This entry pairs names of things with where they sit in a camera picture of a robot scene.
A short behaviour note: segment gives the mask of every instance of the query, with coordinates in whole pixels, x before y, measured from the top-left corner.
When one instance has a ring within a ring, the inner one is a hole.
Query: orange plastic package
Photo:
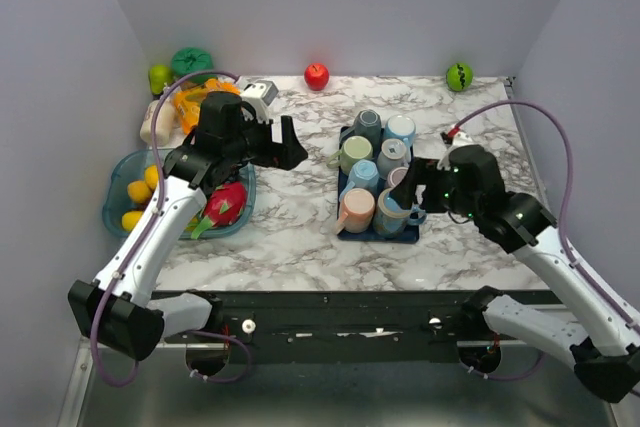
[[[220,82],[218,79],[209,79],[204,85],[192,89],[183,90],[173,96],[173,105],[178,112],[180,125],[185,134],[191,132],[198,124],[200,118],[200,103],[209,92],[224,91],[240,94],[238,88],[230,82]]]

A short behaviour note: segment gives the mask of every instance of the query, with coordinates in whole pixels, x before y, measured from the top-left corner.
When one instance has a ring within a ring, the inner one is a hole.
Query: white bottle
[[[154,100],[149,104],[147,112],[144,114],[142,127],[140,127],[140,138],[149,145],[151,145],[151,117],[153,116],[153,112],[156,110],[157,105],[157,100]],[[167,99],[167,101],[162,104],[162,108],[158,113],[158,120],[156,121],[156,139],[159,147],[169,143],[175,118],[176,111],[173,105],[171,105],[171,101]]]

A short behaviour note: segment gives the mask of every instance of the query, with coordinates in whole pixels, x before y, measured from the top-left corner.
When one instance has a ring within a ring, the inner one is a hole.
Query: tray
[[[172,149],[159,149],[160,157],[164,160]],[[134,180],[144,177],[144,169],[153,163],[151,150],[139,150],[122,159],[111,174],[111,186],[107,193],[107,199],[102,206],[102,221],[107,230],[114,236],[125,238],[129,232],[122,228],[121,219],[125,212],[136,208],[136,204],[127,195],[127,185]],[[256,174],[253,165],[248,164],[240,169],[239,180],[247,189],[247,205],[240,218],[229,225],[219,229],[205,230],[199,240],[219,239],[228,237],[240,230],[251,218],[253,206],[256,201]],[[191,232],[183,232],[180,239],[191,239]]]
[[[342,127],[340,129],[340,133],[342,134],[342,132],[344,132],[348,128],[349,127]],[[352,135],[353,135],[353,132],[348,134],[347,136],[345,136],[345,138],[340,141],[339,146],[342,147],[342,142],[344,142],[346,139],[348,139]],[[379,150],[375,151],[373,153],[373,161],[374,162],[378,158],[378,154],[380,154]],[[411,147],[411,160],[413,160],[413,147]],[[342,170],[338,169],[338,192],[337,192],[337,197],[340,197],[340,192],[342,192],[342,190],[347,186],[348,178],[349,178],[348,175],[346,175],[344,172],[342,172]],[[378,196],[384,190],[385,182],[386,182],[386,179],[379,179],[378,180],[378,191],[376,192],[376,195],[375,195],[376,205],[378,203]],[[340,216],[339,215],[339,209],[337,209],[337,210],[338,210],[338,212],[336,213],[336,218],[338,218]],[[352,234],[351,232],[347,232],[346,230],[343,230],[342,232],[340,232],[338,234],[338,238],[340,240],[351,240],[351,241],[359,241],[359,242],[392,242],[392,243],[396,243],[396,244],[415,244],[416,242],[418,242],[418,240],[420,240],[420,226],[419,225],[407,225],[405,227],[404,231],[402,231],[402,233],[399,236],[394,237],[392,239],[389,239],[389,238],[386,238],[386,237],[382,237],[375,230],[373,230],[373,223],[371,223],[369,225],[369,227],[367,228],[367,230],[365,230],[364,232],[362,232],[360,234]]]

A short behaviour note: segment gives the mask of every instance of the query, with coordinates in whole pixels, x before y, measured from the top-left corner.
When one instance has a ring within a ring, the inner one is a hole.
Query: gray wall
[[[640,0],[561,0],[517,79],[521,98],[552,109],[575,152],[569,212],[574,243],[613,287],[640,307]],[[548,188],[560,205],[565,181],[562,145],[553,127],[523,112],[526,132]],[[634,404],[636,423],[640,401]]]
[[[0,14],[0,425],[49,426],[79,339],[66,294],[113,252],[100,206],[135,147],[147,64],[116,0]]]
[[[513,74],[558,0],[118,0],[153,62],[202,46],[240,73]]]

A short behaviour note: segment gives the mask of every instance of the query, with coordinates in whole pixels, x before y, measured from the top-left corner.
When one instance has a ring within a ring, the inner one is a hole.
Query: cup
[[[360,234],[369,227],[376,201],[371,192],[365,189],[351,189],[340,202],[338,220],[333,226],[336,234],[346,230],[352,234]]]
[[[386,179],[393,169],[407,165],[407,146],[400,139],[385,140],[376,165],[380,177]]]
[[[349,180],[338,200],[342,201],[345,194],[353,188],[365,189],[375,195],[378,189],[378,168],[370,160],[359,160],[349,172]]]
[[[404,176],[407,175],[407,170],[409,170],[409,167],[396,167],[391,172],[389,172],[389,175],[387,175],[387,181],[384,184],[384,188],[393,189],[395,186],[397,186],[400,182],[402,182]]]
[[[327,166],[331,168],[340,167],[342,171],[349,175],[351,168],[356,162],[373,157],[373,147],[364,137],[354,135],[342,143],[340,149],[331,154],[327,159]]]
[[[386,238],[397,237],[407,225],[420,225],[426,220],[427,215],[424,211],[420,211],[417,205],[414,205],[411,210],[404,210],[389,197],[389,192],[391,189],[382,191],[373,216],[373,229],[378,235]],[[411,214],[417,214],[417,217],[413,218]]]
[[[406,115],[389,117],[384,127],[382,142],[387,139],[400,139],[407,146],[407,162],[411,161],[411,146],[416,138],[416,124]]]
[[[380,149],[382,142],[382,121],[380,116],[374,110],[361,110],[358,112],[353,125],[344,130],[340,134],[340,140],[353,132],[354,135],[359,135],[367,139],[373,150]]]

